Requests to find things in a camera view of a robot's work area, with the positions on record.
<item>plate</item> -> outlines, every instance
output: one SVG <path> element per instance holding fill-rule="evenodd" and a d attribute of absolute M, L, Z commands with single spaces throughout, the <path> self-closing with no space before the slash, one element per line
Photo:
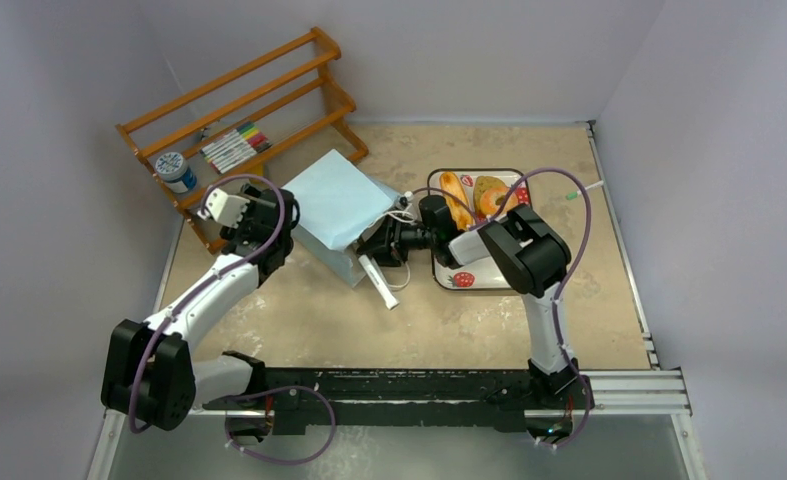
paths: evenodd
<path fill-rule="evenodd" d="M 505 183 L 505 186 L 510 187 L 522 176 L 519 170 L 510 168 L 492 170 L 477 168 L 455 170 L 440 169 L 428 175 L 428 186 L 440 188 L 440 174 L 443 172 L 452 172 L 458 176 L 461 180 L 461 184 L 464 186 L 464 192 L 467 194 L 467 201 L 471 207 L 475 205 L 475 201 L 472 197 L 478 177 L 495 177 Z M 516 195 L 520 203 L 531 205 L 528 182 L 526 182 L 525 186 L 517 188 Z M 436 259 L 432 259 L 431 270 L 434 275 L 434 280 L 436 280 L 441 287 L 448 290 L 509 290 L 511 288 L 492 258 L 483 258 L 457 269 L 446 268 L 437 263 Z"/>

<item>wooden shelf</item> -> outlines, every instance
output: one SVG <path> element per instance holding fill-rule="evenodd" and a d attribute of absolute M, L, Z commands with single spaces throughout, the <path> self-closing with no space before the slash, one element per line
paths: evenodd
<path fill-rule="evenodd" d="M 251 92 L 242 95 L 234 101 L 217 108 L 216 110 L 187 125 L 184 125 L 175 132 L 172 132 L 160 140 L 146 145 L 145 147 L 140 147 L 131 138 L 131 133 L 155 122 L 160 118 L 163 118 L 164 116 L 178 110 L 185 105 L 188 105 L 196 99 L 201 98 L 202 96 L 207 95 L 214 90 L 237 80 L 243 75 L 246 75 L 311 42 L 314 43 L 314 46 L 317 49 L 317 54 L 313 60 L 290 70 L 278 78 L 266 82 Z M 246 162 L 235 166 L 230 171 L 220 175 L 218 179 L 239 173 L 249 173 L 260 165 L 268 162 L 274 156 L 284 152 L 296 143 L 304 140 L 308 136 L 328 125 L 333 126 L 341 135 L 343 135 L 347 141 L 349 141 L 350 144 L 352 144 L 352 146 L 355 148 L 355 152 L 349 155 L 348 158 L 352 162 L 357 163 L 369 153 L 369 150 L 367 149 L 366 144 L 349 128 L 349 125 L 346 123 L 346 115 L 348 113 L 354 112 L 356 105 L 354 100 L 352 100 L 352 98 L 337 84 L 337 82 L 334 81 L 334 77 L 332 76 L 328 67 L 329 62 L 339 58 L 340 47 L 337 45 L 337 43 L 334 42 L 334 40 L 332 40 L 331 37 L 329 37 L 320 28 L 314 27 L 307 34 L 302 35 L 301 37 L 285 45 L 282 45 L 281 47 L 259 58 L 256 58 L 243 66 L 221 75 L 210 82 L 195 88 L 184 95 L 181 95 L 175 100 L 140 116 L 139 118 L 131 120 L 130 122 L 123 125 L 117 125 L 116 130 L 122 136 L 123 140 L 125 140 L 125 143 L 134 153 L 134 156 L 137 157 L 140 163 L 142 163 L 146 170 L 148 170 L 152 175 L 152 178 L 155 179 L 161 190 L 163 190 L 164 194 L 166 194 L 167 198 L 169 198 L 169 200 L 172 202 L 172 205 L 175 207 L 175 209 L 181 215 L 183 215 L 186 222 L 191 225 L 193 230 L 196 232 L 196 235 L 199 237 L 199 240 L 201 240 L 205 247 L 213 253 L 221 249 L 224 245 L 224 242 L 220 239 L 213 241 L 209 240 L 206 237 L 204 230 L 193 221 L 193 216 L 189 212 L 191 208 L 201 202 L 202 195 L 204 194 L 204 191 L 208 185 L 199 185 L 198 188 L 193 192 L 184 194 L 180 198 L 176 197 L 175 193 L 173 193 L 161 180 L 160 176 L 155 173 L 154 167 L 149 160 L 150 157 L 181 142 L 182 140 L 185 140 L 193 135 L 197 135 L 203 128 L 225 118 L 240 108 L 243 108 L 253 101 L 260 99 L 264 95 L 274 92 L 275 90 L 283 87 L 293 80 L 296 80 L 299 77 L 316 70 L 317 78 L 315 78 L 313 81 L 308 82 L 307 84 L 285 94 L 279 99 L 269 103 L 265 107 L 255 111 L 251 115 L 246 116 L 242 120 L 221 129 L 219 132 L 208 136 L 208 138 L 204 140 L 199 141 L 181 153 L 184 155 L 184 158 L 190 159 L 197 155 L 203 147 L 216 141 L 224 133 L 233 130 L 244 122 L 257 122 L 258 120 L 286 105 L 289 105 L 291 102 L 309 94 L 310 92 L 320 89 L 326 106 L 326 115 L 323 118 L 305 126 L 296 133 L 293 133 L 284 140 L 277 142 L 264 152 L 255 155 Z"/>

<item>white cable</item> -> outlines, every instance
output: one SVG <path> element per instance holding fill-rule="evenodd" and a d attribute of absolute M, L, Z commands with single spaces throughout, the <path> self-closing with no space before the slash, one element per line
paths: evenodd
<path fill-rule="evenodd" d="M 411 266 L 408 265 L 408 262 L 405 262 L 405 269 L 407 269 L 408 271 L 408 276 L 405 277 L 405 283 L 401 285 L 391 284 L 390 282 L 387 281 L 387 277 L 384 276 L 384 273 L 381 273 L 381 270 L 379 270 L 379 272 L 381 273 L 381 279 L 384 280 L 384 283 L 387 284 L 387 288 L 393 290 L 394 292 L 398 292 L 399 290 L 402 290 L 403 288 L 407 287 L 409 283 L 411 283 Z"/>
<path fill-rule="evenodd" d="M 408 218 L 405 219 L 405 218 L 397 217 L 397 215 L 406 216 Z M 400 221 L 402 223 L 407 223 L 409 225 L 413 225 L 413 224 L 417 223 L 417 217 L 414 216 L 413 213 L 411 213 L 411 212 L 409 212 L 407 210 L 388 210 L 388 211 L 382 213 L 381 215 L 379 215 L 378 218 L 373 220 L 372 223 L 370 223 L 370 226 L 375 225 L 379 220 L 381 220 L 382 218 L 387 217 L 387 216 L 392 217 L 394 220 L 398 220 L 398 221 Z"/>

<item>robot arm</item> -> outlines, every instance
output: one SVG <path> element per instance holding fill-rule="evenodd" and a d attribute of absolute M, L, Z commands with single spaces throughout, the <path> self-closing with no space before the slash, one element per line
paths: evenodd
<path fill-rule="evenodd" d="M 179 299 L 142 323 L 124 320 L 113 331 L 102 383 L 102 403 L 128 411 L 134 372 L 155 328 L 174 312 L 174 321 L 160 334 L 138 389 L 136 417 L 164 430 L 177 427 L 193 405 L 228 395 L 255 391 L 263 381 L 263 362 L 237 352 L 225 352 L 208 362 L 191 360 L 208 331 L 243 297 L 253 293 L 293 249 L 290 231 L 298 224 L 298 204 L 281 190 L 293 219 L 275 241 L 256 258 L 244 258 L 270 237 L 278 219 L 274 192 L 248 186 L 244 195 L 216 189 L 207 198 L 208 214 L 224 225 L 220 236 L 228 241 L 213 267 Z M 238 264 L 222 274 L 225 267 Z M 182 299 L 183 307 L 179 310 Z"/>
<path fill-rule="evenodd" d="M 555 395 L 576 378 L 558 344 L 552 315 L 555 292 L 567 274 L 570 250 L 561 237 L 530 207 L 520 205 L 477 230 L 460 232 L 445 199 L 428 195 L 419 202 L 422 223 L 406 225 L 387 218 L 358 249 L 382 266 L 396 267 L 408 251 L 429 248 L 437 261 L 460 268 L 492 257 L 505 280 L 522 297 L 531 337 L 530 370 L 544 393 Z M 563 303 L 558 325 L 567 338 Z M 576 362 L 569 345 L 570 361 Z"/>

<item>white wall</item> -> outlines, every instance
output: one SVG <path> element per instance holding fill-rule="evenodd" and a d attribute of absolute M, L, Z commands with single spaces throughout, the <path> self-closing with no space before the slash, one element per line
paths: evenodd
<path fill-rule="evenodd" d="M 713 478 L 787 478 L 787 1 L 668 1 L 599 127 Z"/>
<path fill-rule="evenodd" d="M 318 25 L 355 119 L 508 123 L 596 118 L 663 0 L 141 3 L 187 90 Z"/>
<path fill-rule="evenodd" d="M 177 216 L 113 125 L 178 95 L 133 0 L 0 0 L 0 479 L 86 474 Z"/>

